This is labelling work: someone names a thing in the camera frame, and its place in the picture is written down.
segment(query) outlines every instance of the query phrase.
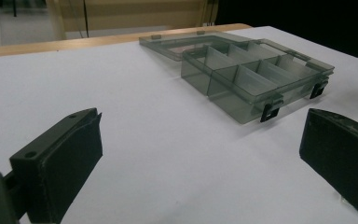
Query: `floor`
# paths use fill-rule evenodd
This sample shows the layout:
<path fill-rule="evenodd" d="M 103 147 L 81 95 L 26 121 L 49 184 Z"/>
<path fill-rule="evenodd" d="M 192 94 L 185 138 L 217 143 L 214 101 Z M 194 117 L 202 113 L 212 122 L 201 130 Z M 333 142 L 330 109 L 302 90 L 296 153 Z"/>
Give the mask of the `floor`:
<path fill-rule="evenodd" d="M 17 0 L 17 17 L 11 0 L 0 7 L 0 46 L 53 41 L 46 4 L 42 0 Z"/>

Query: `dark background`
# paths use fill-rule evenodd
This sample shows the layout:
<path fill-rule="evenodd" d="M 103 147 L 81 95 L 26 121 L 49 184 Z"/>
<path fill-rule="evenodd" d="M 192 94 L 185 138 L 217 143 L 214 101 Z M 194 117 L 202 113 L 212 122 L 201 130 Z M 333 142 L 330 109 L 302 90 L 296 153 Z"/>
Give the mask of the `dark background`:
<path fill-rule="evenodd" d="M 215 24 L 272 26 L 358 58 L 358 1 L 220 0 Z"/>

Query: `table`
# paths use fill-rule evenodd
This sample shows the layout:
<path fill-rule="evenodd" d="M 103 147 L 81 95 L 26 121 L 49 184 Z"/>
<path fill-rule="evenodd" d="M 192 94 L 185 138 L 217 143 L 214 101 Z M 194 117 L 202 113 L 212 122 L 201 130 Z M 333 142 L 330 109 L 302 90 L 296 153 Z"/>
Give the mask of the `table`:
<path fill-rule="evenodd" d="M 309 108 L 358 121 L 358 59 L 273 27 L 229 33 L 270 39 L 335 73 L 322 96 L 240 125 L 180 78 L 180 63 L 137 39 L 5 49 L 0 172 L 63 117 L 97 107 L 103 157 L 62 223 L 358 223 L 357 211 L 298 154 Z"/>

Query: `plastic compartment box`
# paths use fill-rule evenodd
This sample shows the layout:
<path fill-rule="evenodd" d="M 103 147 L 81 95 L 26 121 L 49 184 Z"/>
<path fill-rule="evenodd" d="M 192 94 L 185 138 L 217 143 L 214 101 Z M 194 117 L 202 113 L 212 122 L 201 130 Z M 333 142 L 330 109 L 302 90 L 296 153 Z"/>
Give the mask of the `plastic compartment box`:
<path fill-rule="evenodd" d="M 282 106 L 307 95 L 317 97 L 334 70 L 267 39 L 210 33 L 140 42 L 182 60 L 181 77 L 241 124 L 272 119 Z"/>

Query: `white tabletop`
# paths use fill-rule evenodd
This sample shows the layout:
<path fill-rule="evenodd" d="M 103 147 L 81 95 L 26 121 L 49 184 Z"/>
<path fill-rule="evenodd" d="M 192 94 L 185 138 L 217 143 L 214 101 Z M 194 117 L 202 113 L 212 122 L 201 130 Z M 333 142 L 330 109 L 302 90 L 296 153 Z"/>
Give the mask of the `white tabletop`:
<path fill-rule="evenodd" d="M 270 39 L 334 74 L 322 96 L 240 125 L 180 77 L 180 63 L 138 42 L 0 57 L 0 172 L 63 117 L 97 107 L 103 157 L 62 224 L 358 223 L 298 153 L 309 108 L 358 121 L 358 59 L 272 27 L 230 33 Z"/>

